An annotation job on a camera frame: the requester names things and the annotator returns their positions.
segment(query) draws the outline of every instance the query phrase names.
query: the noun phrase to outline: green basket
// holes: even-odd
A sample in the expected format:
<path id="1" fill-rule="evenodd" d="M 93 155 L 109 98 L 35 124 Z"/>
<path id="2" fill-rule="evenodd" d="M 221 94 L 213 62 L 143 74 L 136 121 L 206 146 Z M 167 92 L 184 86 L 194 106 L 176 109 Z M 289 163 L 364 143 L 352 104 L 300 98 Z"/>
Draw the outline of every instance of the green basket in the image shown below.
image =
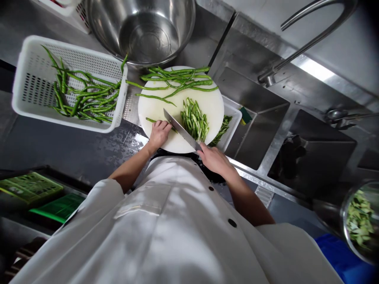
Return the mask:
<path id="1" fill-rule="evenodd" d="M 62 189 L 63 186 L 60 184 L 36 172 L 0 181 L 0 190 L 17 197 L 27 204 L 55 194 Z"/>
<path id="2" fill-rule="evenodd" d="M 84 197 L 70 193 L 40 208 L 31 209 L 29 212 L 45 216 L 64 224 L 84 199 Z"/>

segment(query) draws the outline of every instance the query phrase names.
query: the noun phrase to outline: chest pocket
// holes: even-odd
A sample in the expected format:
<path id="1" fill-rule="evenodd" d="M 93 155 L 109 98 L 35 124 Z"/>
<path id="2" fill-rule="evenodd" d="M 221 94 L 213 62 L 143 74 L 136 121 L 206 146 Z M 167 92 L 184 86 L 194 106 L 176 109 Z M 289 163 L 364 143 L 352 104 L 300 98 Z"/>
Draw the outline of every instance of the chest pocket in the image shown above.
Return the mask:
<path id="1" fill-rule="evenodd" d="M 170 193 L 169 185 L 144 185 L 129 194 L 118 205 L 114 219 L 136 211 L 160 215 Z"/>

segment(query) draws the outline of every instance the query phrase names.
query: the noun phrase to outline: right hand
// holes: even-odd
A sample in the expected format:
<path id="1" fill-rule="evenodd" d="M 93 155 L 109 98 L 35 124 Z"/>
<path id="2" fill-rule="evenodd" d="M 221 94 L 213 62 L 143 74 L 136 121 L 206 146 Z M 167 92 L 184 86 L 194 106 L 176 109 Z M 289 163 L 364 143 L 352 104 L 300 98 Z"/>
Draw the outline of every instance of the right hand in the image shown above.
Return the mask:
<path id="1" fill-rule="evenodd" d="M 229 162 L 228 158 L 216 147 L 208 148 L 205 143 L 201 142 L 202 151 L 197 151 L 203 164 L 212 172 L 215 172 L 225 178 L 230 174 L 237 173 L 237 170 Z"/>

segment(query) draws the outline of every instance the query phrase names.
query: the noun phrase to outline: white plastic basket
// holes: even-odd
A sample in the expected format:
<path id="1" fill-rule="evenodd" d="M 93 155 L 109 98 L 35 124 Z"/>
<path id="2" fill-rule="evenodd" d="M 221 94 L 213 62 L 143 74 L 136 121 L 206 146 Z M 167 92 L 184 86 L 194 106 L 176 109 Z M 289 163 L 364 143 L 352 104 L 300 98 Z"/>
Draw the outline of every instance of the white plastic basket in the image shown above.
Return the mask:
<path id="1" fill-rule="evenodd" d="M 48 107 L 56 105 L 53 84 L 56 81 L 57 71 L 52 67 L 51 60 L 42 45 L 50 50 L 58 64 L 62 57 L 65 67 L 70 70 L 89 72 L 97 78 L 113 83 L 122 80 L 116 109 L 106 113 L 107 116 L 113 117 L 111 124 L 64 117 Z M 111 132 L 121 123 L 128 90 L 128 84 L 125 83 L 128 68 L 125 64 L 122 74 L 120 66 L 121 61 L 111 55 L 36 35 L 29 36 L 24 40 L 17 63 L 12 107 L 16 113 L 23 116 L 101 133 Z M 71 77 L 68 85 L 75 89 L 84 88 L 83 83 Z M 66 101 L 72 107 L 76 102 L 76 96 L 73 93 L 66 95 Z"/>
<path id="2" fill-rule="evenodd" d="M 221 136 L 220 142 L 216 145 L 216 147 L 223 153 L 225 153 L 228 148 L 230 140 L 241 121 L 242 112 L 224 102 L 224 114 L 231 116 L 232 120 L 229 122 L 229 129 Z"/>
<path id="3" fill-rule="evenodd" d="M 90 27 L 87 21 L 87 14 L 84 7 L 85 0 L 72 0 L 68 5 L 60 7 L 51 0 L 31 0 L 47 11 L 53 13 L 58 18 L 68 22 L 82 32 L 89 34 Z"/>

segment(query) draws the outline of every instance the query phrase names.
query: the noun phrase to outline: black button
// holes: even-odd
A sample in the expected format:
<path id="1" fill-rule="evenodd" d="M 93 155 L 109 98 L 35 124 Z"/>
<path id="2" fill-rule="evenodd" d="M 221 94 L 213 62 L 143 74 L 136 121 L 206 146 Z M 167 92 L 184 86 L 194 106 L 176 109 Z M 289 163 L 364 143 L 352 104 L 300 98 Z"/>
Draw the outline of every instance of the black button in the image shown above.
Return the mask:
<path id="1" fill-rule="evenodd" d="M 230 225 L 232 225 L 233 227 L 237 228 L 237 224 L 235 223 L 235 221 L 233 221 L 232 219 L 229 219 L 228 222 L 229 222 Z"/>

